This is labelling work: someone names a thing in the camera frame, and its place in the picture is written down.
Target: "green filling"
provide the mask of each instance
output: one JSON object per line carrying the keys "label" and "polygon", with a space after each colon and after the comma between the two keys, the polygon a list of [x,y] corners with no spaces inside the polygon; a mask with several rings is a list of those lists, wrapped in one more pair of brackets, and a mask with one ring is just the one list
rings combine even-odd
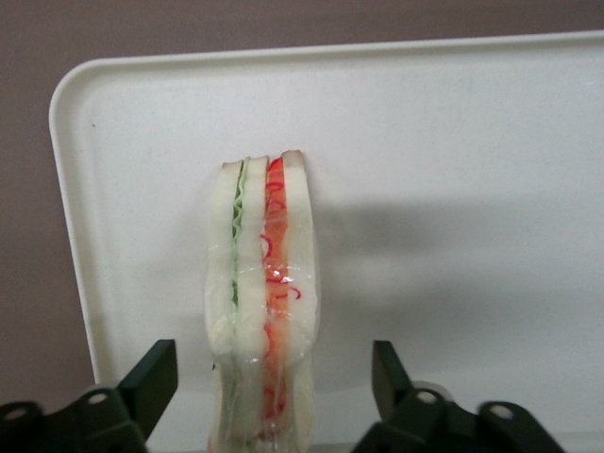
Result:
{"label": "green filling", "polygon": [[237,189],[235,191],[235,199],[233,200],[233,223],[232,223],[232,262],[231,262],[231,286],[233,288],[232,301],[235,307],[239,305],[239,289],[237,285],[237,270],[239,253],[237,249],[237,241],[242,232],[242,218],[243,218],[243,191],[245,190],[245,181],[247,180],[247,164],[249,158],[246,158],[239,170],[239,176],[237,177]]}

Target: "screw hole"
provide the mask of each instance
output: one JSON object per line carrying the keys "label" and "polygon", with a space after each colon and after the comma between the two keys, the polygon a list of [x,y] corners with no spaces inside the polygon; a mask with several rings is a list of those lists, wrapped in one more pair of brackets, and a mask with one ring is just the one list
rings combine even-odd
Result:
{"label": "screw hole", "polygon": [[503,418],[504,420],[513,419],[513,412],[505,406],[501,406],[500,404],[495,404],[494,406],[491,406],[490,411],[497,417]]}
{"label": "screw hole", "polygon": [[94,394],[90,398],[88,398],[88,404],[98,404],[107,399],[106,394]]}
{"label": "screw hole", "polygon": [[27,409],[24,408],[15,408],[12,411],[6,413],[4,415],[5,420],[16,420],[17,418],[23,417],[27,414]]}
{"label": "screw hole", "polygon": [[436,402],[436,395],[432,392],[422,391],[418,393],[417,399],[419,399],[422,403],[426,404],[434,404]]}

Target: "plastic tray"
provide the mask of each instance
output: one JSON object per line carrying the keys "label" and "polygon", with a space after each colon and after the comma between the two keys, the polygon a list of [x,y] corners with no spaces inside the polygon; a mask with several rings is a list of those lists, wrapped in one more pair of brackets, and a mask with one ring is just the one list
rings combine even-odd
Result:
{"label": "plastic tray", "polygon": [[604,451],[603,75],[597,32],[78,66],[50,128],[97,381],[176,338],[180,387],[150,445],[205,448],[213,181],[223,161],[299,148],[321,261],[318,445],[378,419],[370,351],[386,339],[466,409],[507,399],[571,451]]}

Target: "plastic-wrapped sandwich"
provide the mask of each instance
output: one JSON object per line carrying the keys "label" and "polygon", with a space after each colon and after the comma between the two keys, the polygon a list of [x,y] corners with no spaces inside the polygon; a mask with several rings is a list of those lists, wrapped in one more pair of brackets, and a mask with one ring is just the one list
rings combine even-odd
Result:
{"label": "plastic-wrapped sandwich", "polygon": [[318,298],[301,152],[223,164],[205,307],[217,392],[209,450],[304,453]]}

